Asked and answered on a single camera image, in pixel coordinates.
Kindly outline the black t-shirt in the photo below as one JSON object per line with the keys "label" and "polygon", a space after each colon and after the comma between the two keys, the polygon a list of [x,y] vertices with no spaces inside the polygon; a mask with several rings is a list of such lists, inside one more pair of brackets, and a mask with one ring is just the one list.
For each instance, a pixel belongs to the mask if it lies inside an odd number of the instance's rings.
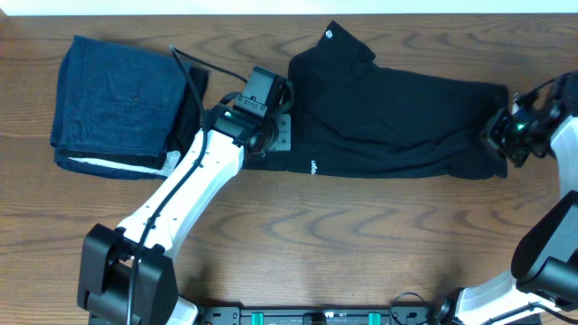
{"label": "black t-shirt", "polygon": [[506,161],[480,140],[508,103],[505,86],[382,68],[375,58],[330,22],[289,63],[290,151],[245,161],[245,168],[353,178],[507,176]]}

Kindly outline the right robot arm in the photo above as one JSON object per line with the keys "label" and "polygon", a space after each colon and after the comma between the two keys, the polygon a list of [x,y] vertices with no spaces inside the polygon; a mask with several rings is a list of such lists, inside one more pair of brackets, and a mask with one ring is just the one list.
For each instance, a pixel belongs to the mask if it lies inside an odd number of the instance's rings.
{"label": "right robot arm", "polygon": [[431,324],[536,324],[546,312],[572,324],[577,308],[577,74],[525,94],[486,124],[482,142],[521,167],[528,156],[556,159],[560,199],[520,240],[508,271],[443,301]]}

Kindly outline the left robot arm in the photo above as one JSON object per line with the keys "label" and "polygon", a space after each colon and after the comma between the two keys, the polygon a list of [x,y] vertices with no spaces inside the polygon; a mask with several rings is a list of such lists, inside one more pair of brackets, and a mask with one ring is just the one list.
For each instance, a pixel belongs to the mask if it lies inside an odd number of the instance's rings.
{"label": "left robot arm", "polygon": [[179,294],[174,265],[184,240],[248,156],[288,150],[294,86],[254,67],[245,88],[218,103],[172,174],[116,228],[95,225],[80,259],[78,306],[91,324],[192,324],[199,307]]}

